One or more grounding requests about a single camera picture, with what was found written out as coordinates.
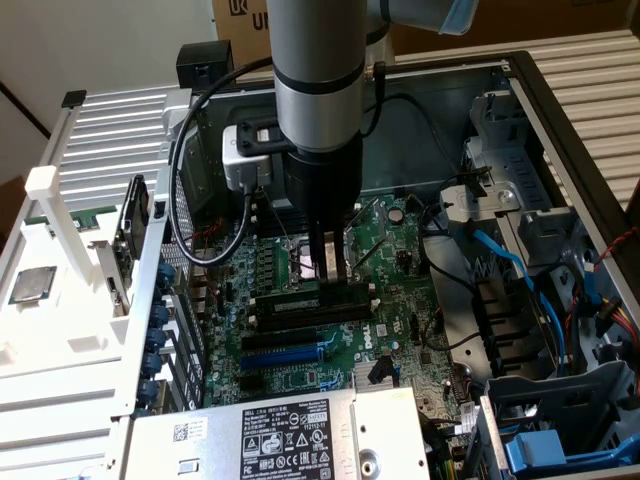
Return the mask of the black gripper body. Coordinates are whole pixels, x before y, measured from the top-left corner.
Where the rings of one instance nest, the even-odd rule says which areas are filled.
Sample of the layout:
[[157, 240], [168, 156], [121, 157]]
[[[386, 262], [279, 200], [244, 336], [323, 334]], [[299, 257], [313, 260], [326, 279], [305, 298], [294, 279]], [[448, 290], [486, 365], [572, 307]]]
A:
[[360, 195], [362, 169], [363, 138], [360, 134], [329, 152], [312, 153], [302, 149], [287, 152], [287, 198], [312, 225], [338, 229]]

